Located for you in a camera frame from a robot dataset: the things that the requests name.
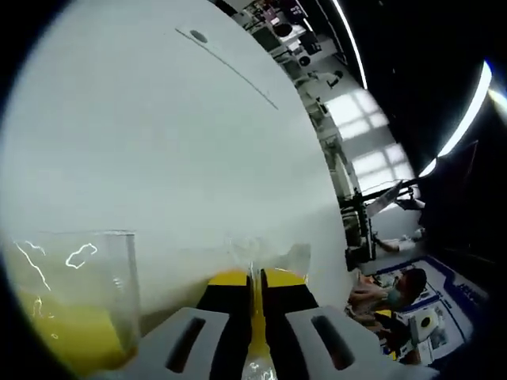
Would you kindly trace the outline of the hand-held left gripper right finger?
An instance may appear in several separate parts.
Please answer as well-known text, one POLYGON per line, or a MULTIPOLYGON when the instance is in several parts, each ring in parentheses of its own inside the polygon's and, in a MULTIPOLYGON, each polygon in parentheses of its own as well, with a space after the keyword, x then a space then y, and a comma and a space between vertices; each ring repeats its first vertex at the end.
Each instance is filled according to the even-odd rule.
POLYGON ((261 270, 265 339, 279 379, 434 379, 430 367, 395 362, 378 337, 332 306, 319 306, 305 280, 261 270))

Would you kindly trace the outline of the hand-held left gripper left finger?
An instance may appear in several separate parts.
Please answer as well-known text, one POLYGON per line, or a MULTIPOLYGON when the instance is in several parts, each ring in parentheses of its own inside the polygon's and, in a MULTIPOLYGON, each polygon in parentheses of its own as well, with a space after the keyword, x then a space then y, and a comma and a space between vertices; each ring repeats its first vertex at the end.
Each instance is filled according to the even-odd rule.
POLYGON ((194 307, 183 307, 139 342, 137 353, 99 379, 240 379, 252 338, 252 279, 215 275, 194 307))

